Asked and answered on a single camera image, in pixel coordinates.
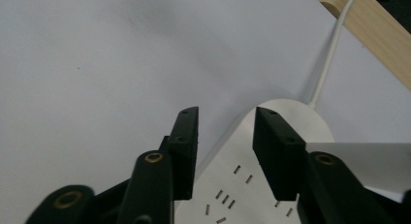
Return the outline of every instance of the white power cable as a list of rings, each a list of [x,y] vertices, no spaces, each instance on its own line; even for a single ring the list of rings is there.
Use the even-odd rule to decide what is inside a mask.
[[[315,110],[315,107],[317,106],[318,97],[320,96],[321,89],[323,88],[324,81],[326,80],[327,72],[329,71],[330,64],[332,63],[332,56],[334,55],[336,44],[338,43],[338,38],[341,32],[342,24],[344,23],[344,19],[347,16],[348,10],[350,9],[353,1],[354,0],[347,1],[344,8],[342,9],[341,15],[339,16],[338,21],[336,22],[335,28],[333,30],[332,42],[329,47],[326,62],[324,63],[323,71],[321,72],[320,78],[318,78],[314,92],[311,96],[311,100],[307,103],[307,106],[313,110]]]

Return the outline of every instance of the wooden plank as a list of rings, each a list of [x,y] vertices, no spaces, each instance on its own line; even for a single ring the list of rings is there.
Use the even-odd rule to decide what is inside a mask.
[[[347,0],[319,1],[335,16]],[[411,90],[411,35],[377,1],[355,0],[344,25]]]

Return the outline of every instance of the black plastic part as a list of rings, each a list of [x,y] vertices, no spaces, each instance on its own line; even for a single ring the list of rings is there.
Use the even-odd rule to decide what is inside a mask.
[[[161,142],[160,147],[158,149],[169,151],[169,137],[170,136],[164,136],[163,141]]]
[[[297,203],[301,224],[326,224],[323,214],[317,203],[309,203],[299,198]]]
[[[91,188],[70,185],[48,195],[34,210],[27,224],[85,224],[93,220],[86,212],[93,200]]]
[[[326,223],[394,223],[337,157],[324,152],[308,154],[304,176],[308,189],[300,193],[300,206],[309,209],[313,204],[313,196]],[[304,215],[304,220],[313,219],[313,217],[306,217],[312,215],[310,212]]]
[[[368,190],[368,192],[372,195],[374,200],[384,209],[384,211],[391,217],[391,219],[395,223],[405,223],[403,222],[402,215],[401,215],[401,204],[397,203],[389,198],[381,196],[378,193]]]
[[[174,223],[172,159],[167,151],[148,151],[137,160],[117,220],[134,223]]]
[[[94,197],[93,209],[99,224],[115,223],[126,193],[129,179]]]
[[[174,199],[193,197],[199,139],[199,108],[181,111],[168,137],[167,150],[172,156],[174,171]]]
[[[305,141],[277,112],[256,110],[253,149],[277,201],[294,201],[300,185]]]
[[[404,193],[400,207],[399,220],[401,224],[411,223],[411,190]]]

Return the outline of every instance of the white backdrop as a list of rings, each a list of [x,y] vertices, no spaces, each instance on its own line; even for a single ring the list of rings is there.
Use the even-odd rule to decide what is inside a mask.
[[[200,106],[199,162],[243,113],[306,101],[333,17],[316,0],[0,0],[0,223],[96,193]],[[336,142],[411,142],[411,94],[342,31],[318,112]]]

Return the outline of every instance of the power socket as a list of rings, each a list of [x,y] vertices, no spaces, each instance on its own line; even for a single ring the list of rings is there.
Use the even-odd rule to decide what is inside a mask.
[[[279,112],[305,140],[332,142],[321,116],[300,102],[274,100],[260,107]],[[193,199],[177,207],[175,223],[300,223],[297,203],[278,202],[272,195],[252,149],[254,118],[255,109],[219,149],[196,180]]]

